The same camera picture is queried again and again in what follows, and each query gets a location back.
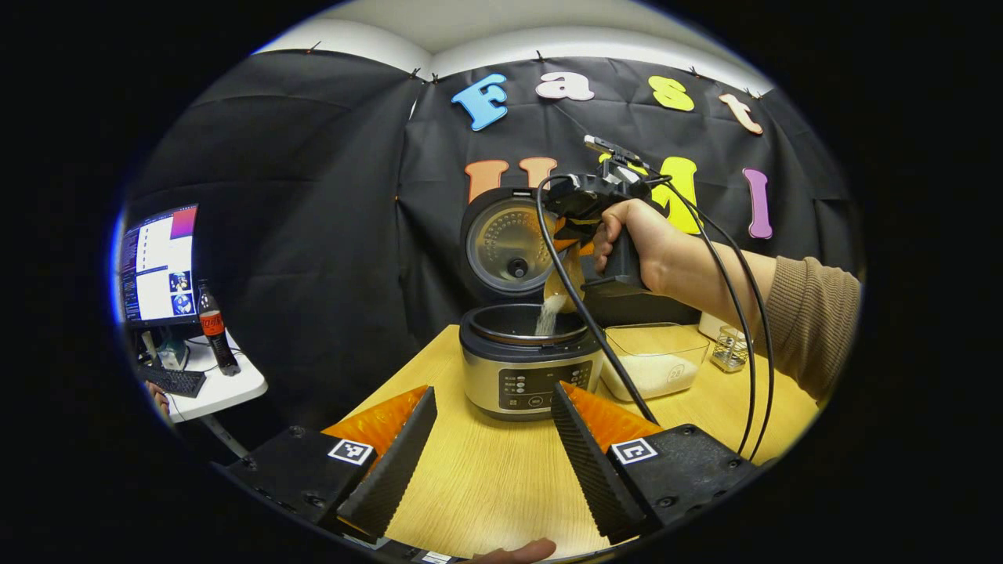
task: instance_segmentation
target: keyboard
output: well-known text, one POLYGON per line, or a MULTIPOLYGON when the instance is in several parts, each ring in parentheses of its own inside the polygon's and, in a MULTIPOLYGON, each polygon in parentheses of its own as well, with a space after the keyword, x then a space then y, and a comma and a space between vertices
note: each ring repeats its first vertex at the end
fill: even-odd
POLYGON ((192 370, 170 370, 145 364, 139 366, 139 377, 160 386, 163 391, 185 397, 199 395, 202 384, 206 383, 205 372, 192 370))

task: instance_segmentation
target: brown sleeve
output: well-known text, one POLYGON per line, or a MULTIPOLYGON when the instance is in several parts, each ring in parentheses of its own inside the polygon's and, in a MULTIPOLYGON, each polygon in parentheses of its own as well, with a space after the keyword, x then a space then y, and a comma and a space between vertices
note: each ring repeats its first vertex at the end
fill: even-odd
MULTIPOLYGON (((815 400, 828 393, 846 359, 860 301, 860 282, 849 272, 811 257, 776 258, 766 298, 774 366, 815 400)), ((764 339, 756 338, 755 349, 765 354, 764 339)))

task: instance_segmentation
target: blue letter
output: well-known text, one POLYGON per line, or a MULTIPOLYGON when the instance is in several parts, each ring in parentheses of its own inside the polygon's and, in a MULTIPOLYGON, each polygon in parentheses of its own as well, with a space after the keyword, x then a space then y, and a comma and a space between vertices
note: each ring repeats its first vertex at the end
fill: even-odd
POLYGON ((452 102, 458 101, 463 104, 463 109, 470 114, 470 117, 473 117, 473 123, 470 124, 470 127, 474 131, 483 129, 509 112, 508 107, 491 103, 491 100, 505 101, 508 97, 505 90, 495 86, 495 84, 500 84, 506 80, 508 79, 505 76, 495 72, 477 80, 452 96, 452 102))

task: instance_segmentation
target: rice cooker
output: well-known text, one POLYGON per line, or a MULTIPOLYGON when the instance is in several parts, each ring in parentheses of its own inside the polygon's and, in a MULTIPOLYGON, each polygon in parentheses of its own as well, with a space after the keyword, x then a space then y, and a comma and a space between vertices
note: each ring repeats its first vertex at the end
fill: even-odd
MULTIPOLYGON (((595 391, 604 361, 578 313, 559 313, 552 334, 535 334, 554 264, 534 190, 481 194, 470 202, 460 229, 460 270, 483 304, 459 323, 463 389, 481 411, 503 420, 550 417, 558 380, 595 391)), ((553 233, 555 217, 546 219, 553 233)))

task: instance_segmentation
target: white table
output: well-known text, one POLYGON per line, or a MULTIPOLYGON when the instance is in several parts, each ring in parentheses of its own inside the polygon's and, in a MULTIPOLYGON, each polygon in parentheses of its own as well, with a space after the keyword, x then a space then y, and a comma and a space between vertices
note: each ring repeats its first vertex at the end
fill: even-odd
MULTIPOLYGON (((227 338, 230 340, 231 348, 240 348, 230 331, 227 331, 227 338)), ((212 369, 206 371, 206 381, 202 384, 198 396, 166 394, 171 406, 171 420, 181 422, 199 419, 235 455, 243 459, 248 455, 248 451, 223 429, 213 413, 265 393, 268 390, 265 376, 245 354, 237 351, 234 351, 234 356, 241 367, 240 373, 233 376, 224 375, 219 367, 214 367, 216 356, 213 355, 213 349, 209 347, 205 335, 186 341, 185 344, 191 351, 188 364, 185 366, 186 370, 201 372, 207 368, 212 369)))

